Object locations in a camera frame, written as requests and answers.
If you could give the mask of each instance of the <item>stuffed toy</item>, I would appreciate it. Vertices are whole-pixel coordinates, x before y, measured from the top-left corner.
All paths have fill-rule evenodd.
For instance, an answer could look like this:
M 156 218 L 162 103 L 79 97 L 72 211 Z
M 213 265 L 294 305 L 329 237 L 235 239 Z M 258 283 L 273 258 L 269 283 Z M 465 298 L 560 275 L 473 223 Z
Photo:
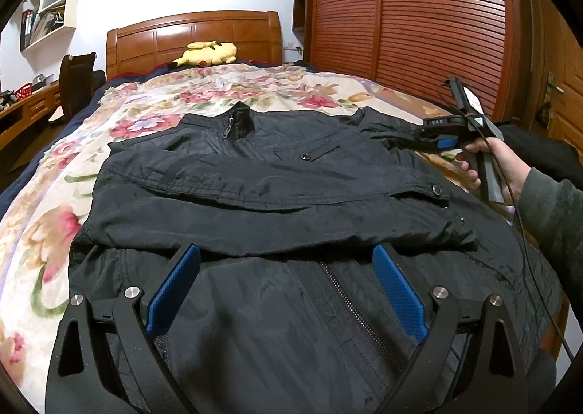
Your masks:
M 237 47 L 233 43 L 190 43 L 182 57 L 168 64 L 170 68 L 190 64 L 191 66 L 220 66 L 222 63 L 234 63 Z

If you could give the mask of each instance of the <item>wooden headboard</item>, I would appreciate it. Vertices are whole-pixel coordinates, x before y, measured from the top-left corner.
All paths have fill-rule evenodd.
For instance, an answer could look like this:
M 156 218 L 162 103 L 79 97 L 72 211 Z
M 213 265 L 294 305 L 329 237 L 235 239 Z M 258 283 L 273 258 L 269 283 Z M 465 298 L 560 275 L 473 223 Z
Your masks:
M 282 34 L 276 11 L 203 11 L 150 19 L 107 33 L 107 78 L 146 73 L 183 55 L 188 43 L 234 43 L 237 59 L 282 61 Z

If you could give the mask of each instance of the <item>wooden wardrobe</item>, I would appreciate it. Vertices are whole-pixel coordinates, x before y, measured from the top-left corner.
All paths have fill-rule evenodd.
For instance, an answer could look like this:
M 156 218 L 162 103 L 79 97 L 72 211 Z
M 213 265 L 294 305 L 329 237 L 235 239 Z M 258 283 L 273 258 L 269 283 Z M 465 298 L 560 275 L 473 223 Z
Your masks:
M 508 97 L 517 93 L 512 75 L 521 60 L 516 0 L 309 2 L 305 58 L 322 70 L 434 100 L 439 100 L 438 85 L 456 75 L 495 118 L 505 116 Z

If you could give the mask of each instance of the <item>human hand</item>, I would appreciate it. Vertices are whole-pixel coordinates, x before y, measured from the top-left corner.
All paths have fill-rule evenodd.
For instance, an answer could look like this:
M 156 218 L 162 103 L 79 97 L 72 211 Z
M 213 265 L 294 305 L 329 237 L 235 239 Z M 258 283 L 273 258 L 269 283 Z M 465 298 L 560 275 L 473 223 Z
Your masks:
M 524 181 L 526 181 L 531 168 L 524 161 L 518 158 L 514 151 L 512 151 L 512 149 L 510 149 L 508 145 L 501 139 L 487 138 L 487 140 L 492 148 L 492 151 L 500 162 L 500 166 L 502 167 L 502 171 L 504 172 L 506 179 L 508 179 L 508 184 L 512 189 L 516 203 L 518 203 L 520 195 L 523 191 Z M 462 170 L 467 172 L 467 176 L 470 179 L 470 186 L 474 190 L 479 188 L 482 182 L 479 179 L 477 171 L 470 168 L 470 164 L 466 160 L 465 153 L 477 153 L 480 151 L 483 153 L 490 152 L 490 148 L 483 138 L 478 138 L 476 141 L 466 145 L 465 151 L 458 153 L 458 155 L 455 157 L 458 161 L 462 162 Z M 500 173 L 500 169 L 498 168 L 496 161 L 494 161 L 494 165 L 496 167 L 496 172 L 500 176 L 500 184 L 502 187 L 502 196 L 504 197 L 504 202 L 506 202 L 508 205 L 512 205 L 510 192 L 508 191 L 508 187 L 506 187 L 504 178 Z

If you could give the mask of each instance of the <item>floral bedspread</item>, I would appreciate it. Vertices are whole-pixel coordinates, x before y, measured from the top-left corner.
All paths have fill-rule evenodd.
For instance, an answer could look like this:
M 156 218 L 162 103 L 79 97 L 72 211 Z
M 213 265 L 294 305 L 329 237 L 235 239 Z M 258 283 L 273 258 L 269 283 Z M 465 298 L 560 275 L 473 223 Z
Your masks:
M 190 69 L 107 90 L 97 111 L 45 154 L 0 222 L 0 362 L 39 412 L 68 303 L 69 246 L 89 213 L 107 144 L 174 127 L 185 113 L 215 116 L 238 101 L 256 111 L 330 115 L 369 106 L 413 123 L 440 114 L 369 80 L 311 74 L 292 64 Z

